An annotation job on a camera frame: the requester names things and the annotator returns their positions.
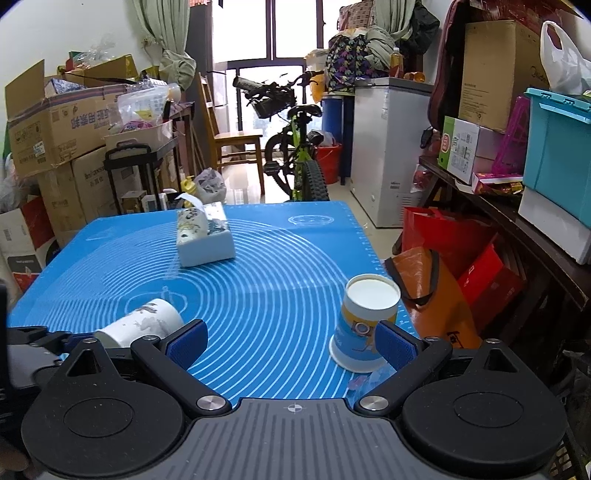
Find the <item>white patterned paper cup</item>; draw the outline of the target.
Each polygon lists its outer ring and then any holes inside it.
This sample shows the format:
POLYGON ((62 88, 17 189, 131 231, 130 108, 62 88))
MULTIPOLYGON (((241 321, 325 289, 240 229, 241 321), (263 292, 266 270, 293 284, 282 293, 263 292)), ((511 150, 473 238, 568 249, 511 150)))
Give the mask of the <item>white patterned paper cup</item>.
POLYGON ((138 338, 153 335, 163 339, 183 325, 180 314, 170 303, 153 299, 98 329, 93 336, 105 348, 128 348, 138 338))

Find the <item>yellow blue paper cup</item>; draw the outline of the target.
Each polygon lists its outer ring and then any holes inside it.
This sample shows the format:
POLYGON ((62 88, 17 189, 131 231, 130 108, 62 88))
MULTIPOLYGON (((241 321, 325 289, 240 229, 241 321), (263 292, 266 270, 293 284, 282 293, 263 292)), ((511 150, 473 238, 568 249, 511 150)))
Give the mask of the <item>yellow blue paper cup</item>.
POLYGON ((381 321, 396 322, 401 290, 390 278, 378 274, 356 275, 346 283, 329 354, 342 368, 367 374, 381 368, 375 333, 381 321))

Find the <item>orange shopping bag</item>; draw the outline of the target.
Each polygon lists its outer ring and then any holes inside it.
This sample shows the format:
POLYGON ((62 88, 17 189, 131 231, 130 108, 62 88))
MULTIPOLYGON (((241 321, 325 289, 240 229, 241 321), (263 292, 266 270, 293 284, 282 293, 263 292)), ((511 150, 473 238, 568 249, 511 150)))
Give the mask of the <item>orange shopping bag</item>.
POLYGON ((385 268, 421 338, 438 337, 456 349, 481 346, 470 307, 438 252, 414 247, 388 258, 385 268))

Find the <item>blue silicone baking mat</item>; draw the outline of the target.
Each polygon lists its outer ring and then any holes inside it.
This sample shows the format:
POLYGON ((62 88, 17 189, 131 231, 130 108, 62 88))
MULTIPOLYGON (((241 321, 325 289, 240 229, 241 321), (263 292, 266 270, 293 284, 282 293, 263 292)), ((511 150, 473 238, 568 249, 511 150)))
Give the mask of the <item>blue silicone baking mat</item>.
POLYGON ((12 309, 12 327, 93 332, 149 300, 200 319, 208 345, 190 373, 231 402, 342 398, 352 381, 329 355, 346 283, 382 263, 339 201, 225 208, 235 257, 190 269, 172 211, 84 227, 12 309))

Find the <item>red white cardboard box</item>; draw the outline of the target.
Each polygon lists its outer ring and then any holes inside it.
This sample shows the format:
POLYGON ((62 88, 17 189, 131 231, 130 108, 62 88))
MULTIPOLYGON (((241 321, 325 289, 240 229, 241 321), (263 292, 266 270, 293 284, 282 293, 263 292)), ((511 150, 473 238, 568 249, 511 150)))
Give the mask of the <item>red white cardboard box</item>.
POLYGON ((1 252, 21 293, 60 251, 41 197, 1 215, 1 252))

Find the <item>white tissue box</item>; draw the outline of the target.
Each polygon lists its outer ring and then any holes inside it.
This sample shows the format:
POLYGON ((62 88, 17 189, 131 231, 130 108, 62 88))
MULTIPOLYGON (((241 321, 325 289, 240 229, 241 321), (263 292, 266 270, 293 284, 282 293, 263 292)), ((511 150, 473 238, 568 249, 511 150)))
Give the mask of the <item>white tissue box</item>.
POLYGON ((204 204, 182 193, 178 200, 189 206, 177 209, 176 250, 183 268, 235 258, 235 242, 221 202, 204 204))

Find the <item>lower brown cardboard box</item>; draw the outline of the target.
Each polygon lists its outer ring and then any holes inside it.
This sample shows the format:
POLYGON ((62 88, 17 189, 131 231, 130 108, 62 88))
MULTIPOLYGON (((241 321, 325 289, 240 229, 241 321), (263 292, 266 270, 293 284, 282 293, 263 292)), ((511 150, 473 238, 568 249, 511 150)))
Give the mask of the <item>lower brown cardboard box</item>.
POLYGON ((105 154, 106 148, 101 147, 35 176, 61 248, 88 223, 117 214, 103 164, 105 154))

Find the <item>large top cardboard box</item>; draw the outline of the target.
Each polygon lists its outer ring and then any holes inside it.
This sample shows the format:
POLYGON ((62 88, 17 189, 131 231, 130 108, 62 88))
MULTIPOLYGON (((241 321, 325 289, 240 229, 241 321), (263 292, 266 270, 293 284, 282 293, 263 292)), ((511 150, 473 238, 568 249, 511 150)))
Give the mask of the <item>large top cardboard box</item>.
POLYGON ((108 106, 127 92, 124 84, 57 94, 39 61, 5 87, 7 128, 16 173, 31 177, 104 145, 108 106))

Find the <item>red plastic bucket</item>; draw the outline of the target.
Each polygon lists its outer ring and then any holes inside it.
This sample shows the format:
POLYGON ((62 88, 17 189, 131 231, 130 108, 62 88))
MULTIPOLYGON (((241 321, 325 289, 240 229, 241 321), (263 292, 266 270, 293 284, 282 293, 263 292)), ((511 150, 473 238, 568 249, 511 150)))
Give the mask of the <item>red plastic bucket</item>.
POLYGON ((341 166, 342 146, 318 146, 317 160, 329 185, 339 181, 339 167, 341 166))

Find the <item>green white product box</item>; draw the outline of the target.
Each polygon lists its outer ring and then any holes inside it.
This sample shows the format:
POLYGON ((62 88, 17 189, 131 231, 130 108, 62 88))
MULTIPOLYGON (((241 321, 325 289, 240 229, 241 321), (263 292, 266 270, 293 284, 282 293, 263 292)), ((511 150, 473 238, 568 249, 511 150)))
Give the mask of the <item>green white product box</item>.
POLYGON ((476 173, 491 173, 504 135, 454 117, 445 117, 438 165, 464 184, 476 173))

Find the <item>wooden chair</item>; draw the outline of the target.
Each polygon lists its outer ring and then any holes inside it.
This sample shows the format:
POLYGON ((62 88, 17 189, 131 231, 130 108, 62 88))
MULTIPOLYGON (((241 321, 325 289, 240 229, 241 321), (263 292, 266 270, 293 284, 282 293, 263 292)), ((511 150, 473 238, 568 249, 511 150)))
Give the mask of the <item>wooden chair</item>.
POLYGON ((197 93, 201 112, 204 115, 207 144, 211 153, 211 168, 218 173, 222 173, 222 168, 225 166, 254 164, 259 174, 260 195, 266 195, 266 186, 264 186, 263 179, 263 135, 243 131, 237 131, 235 133, 221 132, 215 116, 211 88, 208 85, 206 77, 197 73, 195 75, 195 81, 197 81, 197 93), (245 148, 245 146, 253 147, 253 158, 249 158, 249 152, 244 149, 242 151, 223 152, 225 147, 245 148))

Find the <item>green black bicycle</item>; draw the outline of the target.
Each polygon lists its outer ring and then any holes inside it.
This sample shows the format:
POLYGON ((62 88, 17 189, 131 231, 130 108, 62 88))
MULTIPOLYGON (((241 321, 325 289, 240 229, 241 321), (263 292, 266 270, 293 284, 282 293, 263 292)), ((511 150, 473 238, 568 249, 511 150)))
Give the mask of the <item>green black bicycle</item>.
POLYGON ((245 92, 245 99, 260 119, 287 113, 287 126, 266 142, 263 173, 294 202, 329 200, 325 174, 317 159, 324 136, 318 131, 308 131, 308 123, 320 118, 322 109, 317 104, 298 105, 294 93, 294 87, 307 87, 321 74, 305 71, 284 85, 259 83, 240 76, 232 82, 233 87, 245 92))

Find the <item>white chest freezer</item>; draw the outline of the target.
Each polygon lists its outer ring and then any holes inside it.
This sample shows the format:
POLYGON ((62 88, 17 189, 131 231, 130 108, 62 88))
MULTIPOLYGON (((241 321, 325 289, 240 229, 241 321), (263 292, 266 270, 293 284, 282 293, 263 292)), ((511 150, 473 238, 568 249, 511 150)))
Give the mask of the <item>white chest freezer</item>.
POLYGON ((351 191, 378 228, 403 226, 414 207, 421 137, 433 86, 399 78, 356 82, 351 191))

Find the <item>teal plastic storage bin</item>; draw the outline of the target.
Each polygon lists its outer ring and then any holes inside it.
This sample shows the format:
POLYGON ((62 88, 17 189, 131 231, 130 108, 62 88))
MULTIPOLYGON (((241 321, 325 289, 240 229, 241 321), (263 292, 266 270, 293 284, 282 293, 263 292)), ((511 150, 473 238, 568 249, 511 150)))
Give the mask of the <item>teal plastic storage bin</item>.
POLYGON ((590 225, 590 103, 529 88, 525 186, 590 225))

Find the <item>tall brown cardboard box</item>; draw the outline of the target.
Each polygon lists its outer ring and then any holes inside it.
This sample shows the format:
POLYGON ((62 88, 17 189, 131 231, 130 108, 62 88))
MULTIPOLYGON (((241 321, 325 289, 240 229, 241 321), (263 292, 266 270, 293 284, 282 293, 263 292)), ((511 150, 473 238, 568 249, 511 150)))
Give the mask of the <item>tall brown cardboard box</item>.
POLYGON ((459 118, 503 133, 529 88, 549 88, 540 36, 513 20, 468 24, 459 118))

